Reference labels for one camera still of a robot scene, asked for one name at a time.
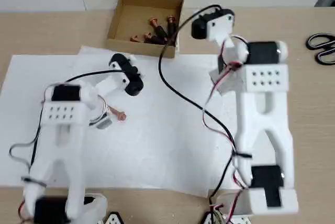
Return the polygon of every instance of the black scissors handle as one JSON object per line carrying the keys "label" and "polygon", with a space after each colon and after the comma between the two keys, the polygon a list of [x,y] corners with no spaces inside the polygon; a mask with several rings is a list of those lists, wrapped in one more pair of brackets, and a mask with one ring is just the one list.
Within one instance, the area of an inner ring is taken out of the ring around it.
{"label": "black scissors handle", "polygon": [[317,61],[317,63],[322,64],[322,65],[335,65],[335,60],[333,61],[324,61],[322,58],[326,55],[330,55],[335,53],[335,48],[326,48],[325,51],[321,51],[320,53],[317,53],[315,55],[315,61]]}
{"label": "black scissors handle", "polygon": [[[322,42],[319,44],[312,44],[312,41],[315,38],[325,38],[328,39],[326,42]],[[319,49],[327,49],[330,48],[333,44],[335,44],[335,36],[329,33],[318,33],[311,35],[309,38],[306,40],[306,47],[309,50],[319,50]]]}

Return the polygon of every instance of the cardboard box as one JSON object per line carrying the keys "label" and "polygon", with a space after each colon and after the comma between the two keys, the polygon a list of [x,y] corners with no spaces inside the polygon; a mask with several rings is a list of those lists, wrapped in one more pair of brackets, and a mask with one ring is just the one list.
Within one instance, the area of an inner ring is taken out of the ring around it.
{"label": "cardboard box", "polygon": [[[119,0],[110,24],[106,48],[120,52],[129,52],[141,55],[159,56],[163,45],[131,42],[130,37],[137,35],[144,40],[143,34],[151,32],[155,35],[149,19],[155,17],[167,33],[168,15],[176,17],[176,24],[179,19],[184,0]],[[173,58],[176,54],[176,47],[168,46],[164,57]]]}

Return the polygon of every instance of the black wire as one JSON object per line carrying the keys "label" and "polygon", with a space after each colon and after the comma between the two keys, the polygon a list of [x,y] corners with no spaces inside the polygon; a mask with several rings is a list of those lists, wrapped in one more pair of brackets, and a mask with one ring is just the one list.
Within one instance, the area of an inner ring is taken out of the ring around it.
{"label": "black wire", "polygon": [[[173,41],[173,38],[175,38],[177,36],[177,34],[179,33],[179,31],[189,22],[191,21],[194,17],[196,17],[197,15],[201,14],[202,12],[210,9],[210,8],[221,8],[220,5],[210,5],[207,6],[201,10],[199,10],[198,12],[194,13],[193,15],[191,15],[190,17],[188,17],[176,30],[176,32],[174,33],[174,35],[167,41],[166,45],[163,47],[161,54],[159,56],[159,61],[158,61],[158,72],[159,72],[159,76],[161,78],[161,80],[163,81],[163,83],[170,89],[172,90],[176,95],[178,95],[179,97],[181,97],[182,99],[184,99],[185,101],[189,102],[190,104],[194,105],[195,107],[197,107],[199,110],[202,110],[203,108],[198,105],[196,102],[192,101],[191,99],[189,99],[188,97],[184,96],[183,94],[181,94],[179,91],[177,91],[175,88],[173,88],[164,78],[163,73],[162,73],[162,59],[163,59],[163,55],[166,51],[166,48],[168,47],[168,45],[170,45]],[[231,135],[229,129],[219,120],[217,119],[214,115],[212,115],[210,112],[208,112],[207,110],[205,111],[205,113],[212,118],[216,123],[218,123],[227,133],[228,137],[231,139],[233,145],[235,146],[235,142],[234,142],[234,138]]]}
{"label": "black wire", "polygon": [[211,199],[212,199],[212,198],[216,195],[216,193],[219,191],[219,189],[220,189],[220,187],[221,187],[221,184],[222,184],[222,182],[224,181],[224,178],[225,178],[225,176],[226,176],[226,173],[227,173],[227,170],[228,170],[228,167],[229,167],[231,161],[232,161],[232,155],[229,157],[229,160],[228,160],[228,162],[227,162],[227,164],[226,164],[226,166],[225,166],[224,172],[222,173],[222,176],[221,176],[221,179],[220,179],[218,185],[216,186],[216,188],[214,189],[214,191],[212,192],[212,194],[211,194],[210,197],[209,197],[209,203],[210,203],[210,204],[212,204]]}
{"label": "black wire", "polygon": [[[166,45],[163,47],[162,51],[161,51],[161,54],[159,56],[159,61],[158,61],[158,72],[159,72],[159,76],[161,77],[161,80],[163,81],[163,83],[170,89],[172,90],[176,95],[178,95],[179,97],[181,97],[182,99],[184,99],[185,101],[189,102],[190,104],[194,105],[195,107],[197,107],[199,110],[203,110],[203,108],[198,105],[196,102],[192,101],[191,99],[189,99],[188,97],[184,96],[183,94],[181,94],[179,91],[177,91],[175,88],[173,88],[167,81],[166,79],[164,78],[163,76],[163,73],[162,73],[162,59],[163,59],[163,55],[167,49],[167,47],[172,43],[173,41],[173,38],[176,38],[177,34],[179,33],[179,31],[189,22],[191,21],[194,17],[196,17],[197,15],[201,14],[202,12],[210,9],[210,8],[221,8],[220,5],[210,5],[210,6],[207,6],[201,10],[199,10],[198,12],[194,13],[193,15],[191,15],[190,17],[188,17],[176,30],[176,32],[173,34],[173,36],[167,41]],[[229,129],[219,120],[217,119],[215,116],[213,116],[210,112],[208,112],[207,110],[205,111],[205,113],[210,117],[212,118],[216,123],[218,123],[224,130],[225,132],[227,133],[229,139],[231,140],[232,144],[234,145],[235,147],[235,141],[234,141],[234,138],[233,136],[231,135]],[[232,155],[230,156],[229,158],[229,161],[227,162],[225,168],[224,168],[224,171],[222,173],[222,176],[221,176],[221,179],[217,185],[217,187],[215,188],[215,190],[213,191],[213,193],[210,195],[209,197],[209,204],[212,205],[211,203],[211,198],[215,196],[215,194],[218,192],[218,190],[220,189],[221,185],[222,185],[222,182],[224,181],[224,178],[226,176],[226,173],[227,173],[227,170],[228,170],[228,167],[230,165],[232,161]],[[213,218],[213,209],[211,209],[211,223],[213,224],[214,223],[214,218]]]}
{"label": "black wire", "polygon": [[[18,162],[21,162],[21,163],[23,163],[23,164],[25,164],[26,167],[28,168],[28,171],[29,171],[29,172],[30,172],[30,167],[31,167],[32,163],[34,162],[34,158],[35,158],[35,152],[36,152],[36,147],[37,147],[36,143],[37,143],[37,140],[38,140],[38,137],[39,137],[39,133],[40,133],[40,129],[41,129],[41,118],[42,118],[42,110],[41,110],[41,113],[40,113],[40,118],[39,118],[39,122],[38,122],[38,128],[37,128],[37,131],[36,131],[36,134],[35,134],[34,139],[33,139],[31,142],[28,142],[28,143],[16,143],[16,144],[13,144],[13,145],[9,148],[9,152],[8,152],[9,156],[10,156],[12,159],[14,159],[14,160],[16,160],[16,161],[18,161]],[[23,159],[23,158],[20,158],[20,157],[17,157],[17,156],[14,156],[14,155],[12,154],[12,151],[13,151],[14,148],[18,148],[18,147],[29,147],[29,146],[31,146],[31,145],[34,144],[34,143],[35,143],[34,148],[33,148],[34,152],[33,152],[33,154],[32,154],[30,164],[29,164],[29,162],[28,162],[27,160],[25,160],[25,159]]]}
{"label": "black wire", "polygon": [[105,74],[105,73],[115,73],[115,72],[138,75],[137,73],[135,74],[133,72],[123,71],[123,70],[95,71],[95,72],[89,72],[89,73],[81,74],[81,75],[78,75],[78,76],[74,76],[74,77],[70,78],[69,80],[66,80],[66,82],[71,82],[73,80],[80,79],[80,78],[85,77],[85,76],[93,76],[93,75],[99,75],[99,74]]}

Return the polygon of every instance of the copper bolt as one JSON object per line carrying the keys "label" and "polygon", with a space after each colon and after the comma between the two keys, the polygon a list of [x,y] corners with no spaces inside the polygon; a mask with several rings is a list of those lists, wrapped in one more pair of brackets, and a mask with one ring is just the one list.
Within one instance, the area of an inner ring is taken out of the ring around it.
{"label": "copper bolt", "polygon": [[168,23],[173,23],[176,21],[176,18],[173,15],[169,15],[166,20]]}
{"label": "copper bolt", "polygon": [[108,107],[109,107],[111,113],[113,113],[114,115],[117,116],[117,120],[119,120],[119,121],[125,121],[126,120],[127,115],[125,114],[124,111],[118,111],[117,109],[114,109],[111,106],[108,106]]}
{"label": "copper bolt", "polygon": [[149,23],[150,23],[152,26],[154,26],[155,28],[158,27],[157,22],[158,22],[158,19],[157,19],[157,18],[151,18],[151,19],[149,20]]}
{"label": "copper bolt", "polygon": [[130,41],[131,41],[131,42],[141,42],[141,41],[138,39],[138,36],[131,36],[131,37],[130,37]]}
{"label": "copper bolt", "polygon": [[145,39],[151,39],[152,37],[150,32],[145,33],[143,36]]}

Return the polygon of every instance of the table surface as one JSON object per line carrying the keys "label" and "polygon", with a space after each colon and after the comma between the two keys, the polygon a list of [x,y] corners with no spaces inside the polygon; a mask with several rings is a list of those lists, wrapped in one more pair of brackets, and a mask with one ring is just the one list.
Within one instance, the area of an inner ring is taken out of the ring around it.
{"label": "table surface", "polygon": [[[253,223],[325,223],[334,220],[335,95],[331,66],[315,63],[305,40],[317,32],[335,33],[334,8],[233,8],[234,32],[248,40],[283,40],[289,48],[291,90],[289,124],[294,138],[297,215],[254,217]],[[13,54],[77,54],[81,45],[102,47],[113,12],[1,13],[0,85]],[[182,19],[192,14],[184,10]],[[180,33],[181,54],[217,53],[213,43],[195,41],[190,27]],[[119,211],[125,223],[199,223],[207,200],[157,190],[93,190],[108,197],[109,210]],[[66,194],[52,189],[48,194]],[[0,188],[1,223],[18,223],[21,188]]]}

